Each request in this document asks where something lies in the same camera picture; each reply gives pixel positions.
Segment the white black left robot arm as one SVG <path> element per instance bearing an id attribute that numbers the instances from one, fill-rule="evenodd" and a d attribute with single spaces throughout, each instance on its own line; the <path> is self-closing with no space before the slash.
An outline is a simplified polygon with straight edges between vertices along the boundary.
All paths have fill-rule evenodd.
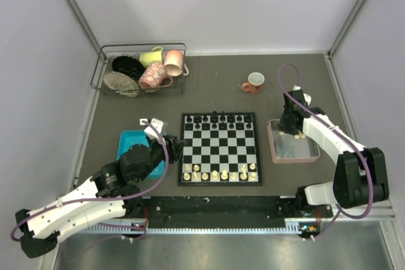
<path id="1" fill-rule="evenodd" d="M 70 193 L 37 210 L 21 209 L 15 214 L 20 238 L 14 238 L 24 254 L 40 257 L 70 236 L 113 218 L 137 217 L 143 211 L 138 184 L 160 164 L 180 159 L 187 142 L 165 135 L 148 145 L 135 144 L 86 179 Z"/>

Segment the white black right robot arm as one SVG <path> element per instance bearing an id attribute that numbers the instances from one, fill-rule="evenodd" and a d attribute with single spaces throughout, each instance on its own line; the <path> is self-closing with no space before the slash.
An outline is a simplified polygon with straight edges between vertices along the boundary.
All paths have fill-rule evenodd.
<path id="1" fill-rule="evenodd" d="M 278 129 L 313 140 L 335 164 L 333 180 L 298 188 L 296 211 L 311 216 L 320 205 L 349 209 L 389 198 L 385 155 L 378 147 L 367 148 L 333 124 L 323 110 L 309 107 L 301 89 L 283 93 L 284 109 Z"/>

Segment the white pieces in tray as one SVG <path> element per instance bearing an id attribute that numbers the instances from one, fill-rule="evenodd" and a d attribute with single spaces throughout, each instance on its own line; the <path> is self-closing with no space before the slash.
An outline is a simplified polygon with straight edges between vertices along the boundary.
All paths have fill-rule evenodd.
<path id="1" fill-rule="evenodd" d="M 298 133 L 298 134 L 295 134 L 295 135 L 291 135 L 291 134 L 285 133 L 283 131 L 279 131 L 279 135 L 280 135 L 280 137 L 283 137 L 285 135 L 285 136 L 294 137 L 295 139 L 305 138 L 306 137 L 306 135 L 303 134 L 303 133 Z"/>

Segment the black white chess board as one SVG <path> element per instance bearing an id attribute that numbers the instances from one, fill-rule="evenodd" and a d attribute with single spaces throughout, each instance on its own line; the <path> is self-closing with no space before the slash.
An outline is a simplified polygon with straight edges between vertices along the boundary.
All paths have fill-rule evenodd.
<path id="1" fill-rule="evenodd" d="M 259 186 L 263 184 L 257 126 L 252 130 L 185 131 L 181 124 L 180 135 L 182 140 L 187 141 L 187 145 L 178 161 L 178 185 Z M 255 170 L 249 169 L 251 163 L 256 164 Z M 191 165 L 190 171 L 185 170 L 186 164 Z M 198 181 L 192 180 L 195 164 L 200 166 L 200 170 L 197 171 L 200 175 Z M 247 165 L 246 181 L 240 179 L 240 173 L 243 171 L 240 169 L 242 164 Z M 214 170 L 219 174 L 218 181 L 210 180 L 211 172 Z M 221 180 L 220 177 L 224 170 L 228 172 L 227 180 Z M 230 179 L 230 174 L 233 172 L 238 173 L 236 180 Z M 184 173 L 190 174 L 190 180 L 184 180 Z M 203 173 L 209 175 L 207 180 L 202 180 Z M 255 180 L 249 179 L 251 173 L 256 173 Z"/>

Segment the black chess pieces row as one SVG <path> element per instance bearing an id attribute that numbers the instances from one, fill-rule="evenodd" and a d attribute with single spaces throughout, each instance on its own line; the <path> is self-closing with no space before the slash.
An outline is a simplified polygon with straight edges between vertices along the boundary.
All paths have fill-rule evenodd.
<path id="1" fill-rule="evenodd" d="M 252 130 L 256 114 L 249 112 L 183 113 L 181 120 L 185 131 Z"/>

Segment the pink metal tray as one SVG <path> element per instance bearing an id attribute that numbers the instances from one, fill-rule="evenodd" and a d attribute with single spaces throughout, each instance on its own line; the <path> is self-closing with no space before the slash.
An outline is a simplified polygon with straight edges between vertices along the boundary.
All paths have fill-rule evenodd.
<path id="1" fill-rule="evenodd" d="M 280 137 L 279 120 L 268 123 L 268 138 L 273 162 L 275 164 L 313 163 L 320 157 L 319 146 L 309 137 L 295 139 Z"/>

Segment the blue plastic tray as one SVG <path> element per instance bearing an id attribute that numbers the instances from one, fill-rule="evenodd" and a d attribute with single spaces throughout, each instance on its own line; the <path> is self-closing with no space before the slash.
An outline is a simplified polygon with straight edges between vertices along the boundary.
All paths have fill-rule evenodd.
<path id="1" fill-rule="evenodd" d="M 143 130 L 127 130 L 122 132 L 118 143 L 116 159 L 119 160 L 123 153 L 127 152 L 133 145 L 138 144 L 145 145 L 146 147 L 151 146 Z M 165 161 L 161 161 L 147 176 L 147 179 L 160 179 L 164 173 L 165 166 Z"/>

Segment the white queen piece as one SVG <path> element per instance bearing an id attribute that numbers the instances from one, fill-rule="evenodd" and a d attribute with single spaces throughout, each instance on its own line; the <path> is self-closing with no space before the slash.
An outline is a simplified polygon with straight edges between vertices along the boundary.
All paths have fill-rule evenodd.
<path id="1" fill-rule="evenodd" d="M 218 174 L 218 172 L 217 172 L 216 170 L 212 171 L 212 172 L 211 172 L 211 178 L 210 178 L 210 180 L 211 180 L 211 181 L 218 181 L 218 179 L 219 179 L 219 174 Z"/>

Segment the orange ceramic mug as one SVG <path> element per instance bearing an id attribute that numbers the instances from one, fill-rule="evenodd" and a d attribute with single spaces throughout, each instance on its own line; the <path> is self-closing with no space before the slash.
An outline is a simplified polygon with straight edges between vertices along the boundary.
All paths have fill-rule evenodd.
<path id="1" fill-rule="evenodd" d="M 258 94 L 265 82 L 265 76 L 259 72 L 252 72 L 247 78 L 247 82 L 242 84 L 242 90 L 250 94 Z"/>

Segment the white king piece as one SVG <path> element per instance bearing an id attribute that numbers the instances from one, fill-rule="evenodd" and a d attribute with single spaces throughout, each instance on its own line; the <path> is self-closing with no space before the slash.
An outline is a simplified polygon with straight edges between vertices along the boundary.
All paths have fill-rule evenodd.
<path id="1" fill-rule="evenodd" d="M 222 171 L 220 177 L 221 177 L 221 180 L 227 180 L 228 179 L 228 172 L 226 170 Z"/>

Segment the pink floral ceramic mug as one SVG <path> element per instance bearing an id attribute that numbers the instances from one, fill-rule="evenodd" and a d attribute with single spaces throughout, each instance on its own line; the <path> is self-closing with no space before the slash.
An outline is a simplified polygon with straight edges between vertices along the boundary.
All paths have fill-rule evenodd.
<path id="1" fill-rule="evenodd" d="M 157 61 L 152 62 L 139 79 L 139 87 L 147 92 L 171 86 L 173 77 L 168 74 L 167 68 Z"/>

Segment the speckled grey plate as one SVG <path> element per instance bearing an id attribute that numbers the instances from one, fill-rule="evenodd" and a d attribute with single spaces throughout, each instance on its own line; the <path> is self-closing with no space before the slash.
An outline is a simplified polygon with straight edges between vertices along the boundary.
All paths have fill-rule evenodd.
<path id="1" fill-rule="evenodd" d="M 103 82 L 109 89 L 123 96 L 137 97 L 140 94 L 138 83 L 120 72 L 109 71 L 105 73 Z"/>

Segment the pink white ceramic mug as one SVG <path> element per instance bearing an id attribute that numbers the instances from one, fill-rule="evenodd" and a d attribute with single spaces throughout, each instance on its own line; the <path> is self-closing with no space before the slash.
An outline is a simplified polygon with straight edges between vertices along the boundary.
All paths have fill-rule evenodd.
<path id="1" fill-rule="evenodd" d="M 171 50 L 166 53 L 164 67 L 172 77 L 189 75 L 189 69 L 185 64 L 184 55 L 178 50 Z"/>

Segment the black scalloped bowl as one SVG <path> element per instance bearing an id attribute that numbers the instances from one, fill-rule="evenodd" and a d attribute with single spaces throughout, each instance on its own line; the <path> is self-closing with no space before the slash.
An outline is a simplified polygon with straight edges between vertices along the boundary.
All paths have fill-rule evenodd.
<path id="1" fill-rule="evenodd" d="M 146 68 L 135 58 L 119 56 L 112 61 L 112 70 L 138 81 L 144 74 Z"/>

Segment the yellow ceramic mug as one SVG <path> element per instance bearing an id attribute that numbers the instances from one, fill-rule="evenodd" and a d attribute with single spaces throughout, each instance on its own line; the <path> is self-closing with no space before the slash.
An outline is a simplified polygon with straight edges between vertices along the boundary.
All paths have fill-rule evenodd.
<path id="1" fill-rule="evenodd" d="M 146 68 L 154 62 L 163 63 L 164 60 L 165 52 L 162 46 L 156 46 L 151 51 L 142 53 L 139 57 L 140 63 Z"/>

